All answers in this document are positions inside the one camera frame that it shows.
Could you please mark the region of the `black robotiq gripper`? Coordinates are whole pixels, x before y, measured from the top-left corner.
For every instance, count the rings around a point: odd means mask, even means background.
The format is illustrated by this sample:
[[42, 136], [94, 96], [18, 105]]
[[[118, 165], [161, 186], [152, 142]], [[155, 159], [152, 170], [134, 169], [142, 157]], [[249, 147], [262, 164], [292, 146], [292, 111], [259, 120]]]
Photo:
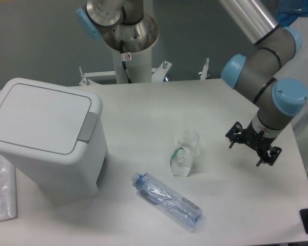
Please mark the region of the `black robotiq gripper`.
[[282, 149], [280, 147], [272, 147], [271, 144], [275, 138], [267, 138], [263, 136], [264, 133], [257, 133], [252, 125], [248, 125], [246, 129], [243, 128], [240, 122], [235, 122], [231, 129], [225, 134], [228, 138], [231, 149], [235, 143], [246, 144], [251, 149], [257, 152], [259, 160], [256, 166], [268, 164], [273, 166], [279, 157]]

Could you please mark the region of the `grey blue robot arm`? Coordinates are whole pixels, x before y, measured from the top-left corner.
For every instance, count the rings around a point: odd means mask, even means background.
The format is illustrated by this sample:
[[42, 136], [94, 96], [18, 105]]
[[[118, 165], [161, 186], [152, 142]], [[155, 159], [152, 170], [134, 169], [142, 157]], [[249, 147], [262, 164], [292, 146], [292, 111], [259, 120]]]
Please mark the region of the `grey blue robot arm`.
[[[227, 132], [231, 144], [245, 144], [259, 163], [273, 165], [281, 153], [273, 141], [307, 102], [307, 87], [299, 80], [275, 74], [301, 49], [301, 34], [281, 27], [260, 1], [222, 1], [221, 5], [256, 46], [245, 57], [237, 54], [224, 66], [222, 80], [258, 107], [244, 128], [239, 122]], [[120, 84], [161, 81], [163, 69], [152, 70], [151, 49], [159, 36], [156, 21], [142, 1], [87, 1], [76, 11], [83, 29], [111, 49]]]

